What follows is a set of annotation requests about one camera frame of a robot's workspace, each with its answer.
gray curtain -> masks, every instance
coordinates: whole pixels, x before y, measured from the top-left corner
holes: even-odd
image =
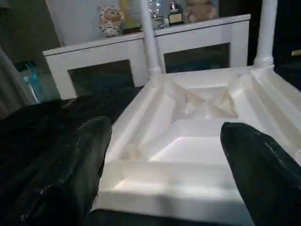
[[[0,47],[0,119],[34,103],[25,81]]]

white shelf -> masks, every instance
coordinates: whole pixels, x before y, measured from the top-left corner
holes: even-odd
[[[155,36],[158,37],[158,36],[172,34],[172,33],[191,31],[191,30],[196,30],[196,29],[201,29],[201,28],[219,26],[219,25],[223,25],[223,24],[237,23],[237,22],[242,22],[242,21],[248,21],[250,19],[251,19],[251,15],[217,18],[214,20],[208,20],[208,21],[197,22],[197,23],[192,23],[192,24],[184,24],[184,25],[169,27],[169,28],[162,29],[162,30],[157,30],[157,31],[155,31]],[[144,34],[142,32],[139,32],[139,33],[135,33],[135,34],[127,34],[127,35],[121,35],[121,36],[114,37],[114,38],[106,38],[106,39],[101,39],[98,41],[87,42],[87,43],[83,43],[83,44],[79,44],[79,45],[51,49],[51,50],[44,51],[43,54],[44,54],[44,56],[50,56],[50,55],[55,55],[55,54],[67,53],[67,52],[77,51],[77,50],[81,50],[81,49],[95,48],[95,47],[111,45],[111,44],[116,44],[116,43],[120,43],[120,42],[143,39],[143,38],[144,38]]]

stuffed animal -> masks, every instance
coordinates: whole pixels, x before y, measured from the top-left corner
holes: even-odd
[[[187,7],[184,15],[190,23],[213,19],[217,15],[216,9],[210,0],[186,0]]]
[[[105,5],[100,13],[100,28],[107,37],[120,34],[120,26],[124,22],[124,15],[119,8]]]

silver trophy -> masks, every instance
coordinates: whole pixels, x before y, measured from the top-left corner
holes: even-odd
[[[162,6],[162,0],[147,0],[154,30],[164,27],[163,17],[158,16]]]

white pillar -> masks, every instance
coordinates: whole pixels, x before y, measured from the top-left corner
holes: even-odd
[[[155,41],[154,30],[151,22],[151,14],[147,0],[140,0],[141,22],[144,31],[144,44],[148,60],[150,77],[161,75],[162,70],[159,66],[158,50]]]
[[[255,67],[274,67],[273,45],[278,0],[263,0]]]

